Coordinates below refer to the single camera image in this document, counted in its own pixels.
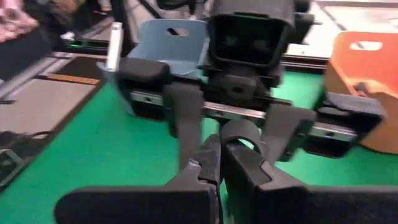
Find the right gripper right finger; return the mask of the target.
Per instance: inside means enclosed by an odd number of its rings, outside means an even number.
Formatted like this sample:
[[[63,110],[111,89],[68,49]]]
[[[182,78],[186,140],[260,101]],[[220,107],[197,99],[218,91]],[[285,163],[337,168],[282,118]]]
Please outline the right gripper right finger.
[[[308,185],[238,140],[224,161],[234,224],[398,224],[398,187]]]

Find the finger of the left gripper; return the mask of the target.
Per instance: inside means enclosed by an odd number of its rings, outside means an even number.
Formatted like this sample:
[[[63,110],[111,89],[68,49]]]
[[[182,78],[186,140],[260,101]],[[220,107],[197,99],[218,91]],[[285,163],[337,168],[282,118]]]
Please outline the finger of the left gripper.
[[[311,130],[317,113],[307,108],[272,104],[264,125],[264,159],[287,162]]]
[[[201,144],[201,120],[204,105],[199,86],[172,83],[163,89],[163,106],[170,134],[178,139],[178,168],[184,169]]]

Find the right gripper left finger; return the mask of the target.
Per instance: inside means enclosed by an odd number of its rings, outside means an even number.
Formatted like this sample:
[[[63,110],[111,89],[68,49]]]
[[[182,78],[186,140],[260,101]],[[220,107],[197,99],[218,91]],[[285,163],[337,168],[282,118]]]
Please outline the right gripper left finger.
[[[223,224],[221,143],[210,135],[165,185],[89,186],[54,208],[56,224]]]

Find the small black rubber band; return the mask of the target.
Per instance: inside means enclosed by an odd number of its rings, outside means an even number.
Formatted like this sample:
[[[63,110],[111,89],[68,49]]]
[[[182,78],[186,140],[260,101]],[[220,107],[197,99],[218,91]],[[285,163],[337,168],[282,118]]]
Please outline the small black rubber band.
[[[258,153],[261,153],[263,150],[259,128],[250,120],[231,120],[220,129],[220,142],[223,147],[226,147],[228,143],[237,139],[250,142],[254,146],[254,150]]]

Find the green table mat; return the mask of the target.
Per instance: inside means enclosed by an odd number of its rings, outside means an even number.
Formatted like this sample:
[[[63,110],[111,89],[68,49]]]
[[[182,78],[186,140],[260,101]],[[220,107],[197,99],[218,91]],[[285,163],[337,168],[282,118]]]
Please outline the green table mat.
[[[356,147],[341,159],[295,153],[278,167],[307,184],[398,185],[398,156]],[[125,113],[109,85],[0,193],[0,224],[53,224],[65,193],[89,185],[162,185],[178,171],[167,125]]]

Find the blue-grey plastic basket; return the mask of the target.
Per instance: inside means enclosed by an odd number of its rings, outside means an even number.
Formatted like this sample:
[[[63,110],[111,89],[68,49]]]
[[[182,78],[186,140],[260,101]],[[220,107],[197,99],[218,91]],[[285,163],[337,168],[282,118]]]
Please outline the blue-grey plastic basket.
[[[203,81],[208,34],[206,22],[189,19],[152,19],[139,28],[139,42],[126,58],[166,63],[175,77]]]

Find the orange plastic basket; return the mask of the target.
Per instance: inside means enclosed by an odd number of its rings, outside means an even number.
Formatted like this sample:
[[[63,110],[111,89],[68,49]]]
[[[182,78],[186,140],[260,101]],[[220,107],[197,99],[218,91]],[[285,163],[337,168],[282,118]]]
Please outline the orange plastic basket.
[[[398,154],[398,33],[338,34],[323,79],[330,92],[379,100],[386,117],[361,144]]]

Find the person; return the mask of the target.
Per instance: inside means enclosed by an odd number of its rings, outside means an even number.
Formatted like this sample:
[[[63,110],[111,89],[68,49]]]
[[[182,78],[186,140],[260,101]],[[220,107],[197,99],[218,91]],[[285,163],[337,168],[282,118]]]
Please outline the person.
[[[0,85],[63,45],[86,0],[0,0]]]

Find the silver bracket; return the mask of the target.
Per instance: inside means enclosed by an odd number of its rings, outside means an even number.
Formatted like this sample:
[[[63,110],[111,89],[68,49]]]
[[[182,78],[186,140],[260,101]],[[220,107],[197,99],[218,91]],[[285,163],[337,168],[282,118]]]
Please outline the silver bracket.
[[[110,72],[115,72],[119,68],[119,61],[123,46],[123,34],[123,24],[121,22],[113,22],[111,26],[108,54],[106,59],[106,69]]]

